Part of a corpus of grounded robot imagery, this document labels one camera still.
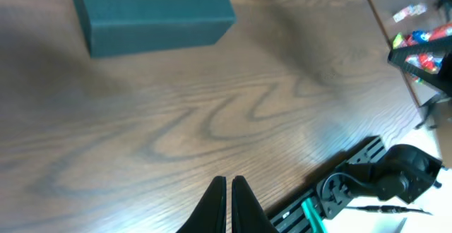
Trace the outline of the black gift box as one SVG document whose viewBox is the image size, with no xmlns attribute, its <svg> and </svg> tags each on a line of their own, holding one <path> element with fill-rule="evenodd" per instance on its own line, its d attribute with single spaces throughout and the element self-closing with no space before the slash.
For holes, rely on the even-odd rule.
<svg viewBox="0 0 452 233">
<path fill-rule="evenodd" d="M 235 23 L 230 0 L 73 0 L 92 58 L 215 44 Z"/>
</svg>

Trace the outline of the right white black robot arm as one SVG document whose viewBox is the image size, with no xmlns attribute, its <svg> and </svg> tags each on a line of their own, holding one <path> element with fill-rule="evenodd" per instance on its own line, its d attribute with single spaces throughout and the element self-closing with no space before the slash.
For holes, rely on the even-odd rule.
<svg viewBox="0 0 452 233">
<path fill-rule="evenodd" d="M 410 204 L 431 187 L 442 186 L 436 178 L 442 161 L 408 145 L 398 144 L 382 158 L 344 162 L 320 180 L 316 193 L 328 219 L 334 218 L 354 198 L 370 196 L 380 201 L 394 197 Z"/>
</svg>

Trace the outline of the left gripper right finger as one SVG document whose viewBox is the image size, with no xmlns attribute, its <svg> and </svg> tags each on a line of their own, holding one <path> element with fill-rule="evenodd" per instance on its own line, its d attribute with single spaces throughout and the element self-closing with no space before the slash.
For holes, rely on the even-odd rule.
<svg viewBox="0 0 452 233">
<path fill-rule="evenodd" d="M 232 181 L 232 232 L 278 233 L 243 176 Z"/>
</svg>

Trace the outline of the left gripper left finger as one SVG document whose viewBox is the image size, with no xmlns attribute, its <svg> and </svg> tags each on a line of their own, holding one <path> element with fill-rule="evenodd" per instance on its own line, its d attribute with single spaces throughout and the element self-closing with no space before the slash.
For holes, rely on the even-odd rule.
<svg viewBox="0 0 452 233">
<path fill-rule="evenodd" d="M 225 233 L 227 208 L 226 178 L 216 176 L 194 211 L 177 233 Z"/>
</svg>

